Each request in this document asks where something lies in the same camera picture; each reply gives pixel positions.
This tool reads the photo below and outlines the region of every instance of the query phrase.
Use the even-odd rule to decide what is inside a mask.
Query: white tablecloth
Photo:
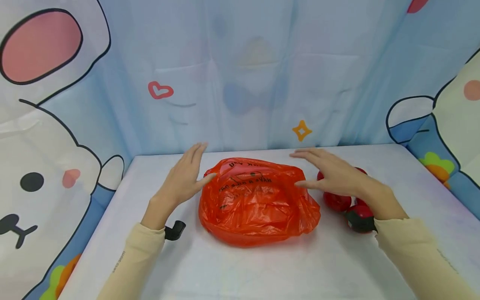
[[[451,264],[480,291],[480,221],[418,160],[394,144],[328,150],[390,185],[406,212],[425,221]],[[206,153],[199,177],[223,158],[251,157],[294,165],[307,178],[315,178],[315,167],[288,157],[291,151]],[[150,197],[179,157],[133,160],[61,300],[96,298],[130,229],[141,220]],[[207,233],[198,220],[200,195],[196,195],[168,220],[168,226],[182,220],[187,227],[178,241],[166,241],[143,299],[414,299],[374,236],[352,232],[341,216],[322,204],[321,193],[310,193],[322,206],[322,218],[311,234],[253,249],[227,246]]]

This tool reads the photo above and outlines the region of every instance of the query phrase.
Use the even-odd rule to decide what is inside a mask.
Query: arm
[[[140,224],[128,236],[120,259],[97,300],[139,299],[155,260],[165,242],[165,223],[175,208],[192,198],[215,177],[197,181],[200,159],[206,144],[190,148],[170,170],[158,192],[150,199]]]
[[[299,181],[297,186],[365,201],[375,217],[380,248],[419,300],[479,299],[442,256],[422,221],[409,219],[389,187],[322,149],[299,149],[290,156],[308,160],[324,175],[322,180]]]
[[[419,300],[480,299],[438,249],[420,219],[409,219],[392,190],[376,180],[360,192],[375,216],[379,247]]]

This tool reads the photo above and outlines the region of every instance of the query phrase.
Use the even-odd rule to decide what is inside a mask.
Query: fabric backdrop
[[[480,78],[468,72],[448,94],[471,105],[433,110],[479,47],[477,0],[0,4],[6,299],[56,299],[131,159],[198,141],[209,151],[398,142],[480,214],[469,200],[480,153],[469,82]],[[465,111],[470,123],[442,125]]]

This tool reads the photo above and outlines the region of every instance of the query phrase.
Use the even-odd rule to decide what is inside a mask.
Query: black object
[[[25,174],[22,179],[20,179],[20,186],[24,191],[36,192],[42,188],[44,181],[42,174],[32,172]]]
[[[377,231],[373,221],[373,216],[363,218],[355,211],[348,211],[345,213],[345,218],[347,218],[348,226],[350,226],[350,228],[352,228],[352,230],[355,232],[367,233],[371,231]]]
[[[20,220],[20,217],[15,214],[6,215],[0,220],[0,235],[9,231],[13,231],[14,233],[18,234],[17,244],[15,245],[16,249],[20,249],[20,247],[24,244],[25,237],[38,228],[37,225],[34,225],[27,230],[22,230],[17,226],[18,220]]]
[[[165,239],[166,240],[178,240],[183,230],[187,227],[182,221],[175,221],[173,228],[165,226]]]

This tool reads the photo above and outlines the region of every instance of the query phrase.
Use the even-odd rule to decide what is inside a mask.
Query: yellow star
[[[313,132],[307,127],[304,120],[300,120],[299,125],[297,127],[293,127],[292,130],[297,134],[300,142],[303,141],[307,135]]]

